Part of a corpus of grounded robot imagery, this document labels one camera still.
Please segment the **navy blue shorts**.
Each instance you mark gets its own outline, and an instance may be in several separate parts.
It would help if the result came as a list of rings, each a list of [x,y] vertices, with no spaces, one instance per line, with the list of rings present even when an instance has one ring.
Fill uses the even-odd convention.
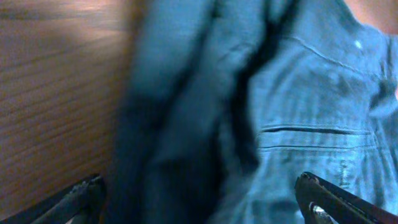
[[[397,213],[397,36],[345,1],[151,1],[105,223],[303,223],[312,172]]]

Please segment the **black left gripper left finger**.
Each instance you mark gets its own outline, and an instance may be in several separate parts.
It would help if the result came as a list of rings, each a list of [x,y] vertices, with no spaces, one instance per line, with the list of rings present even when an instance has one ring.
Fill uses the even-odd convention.
[[[105,181],[92,174],[1,224],[98,224],[105,200]]]

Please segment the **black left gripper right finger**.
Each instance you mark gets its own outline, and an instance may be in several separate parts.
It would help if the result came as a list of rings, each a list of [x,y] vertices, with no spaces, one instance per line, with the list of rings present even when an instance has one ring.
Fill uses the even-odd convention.
[[[396,215],[311,172],[303,172],[294,189],[305,224],[397,224]]]

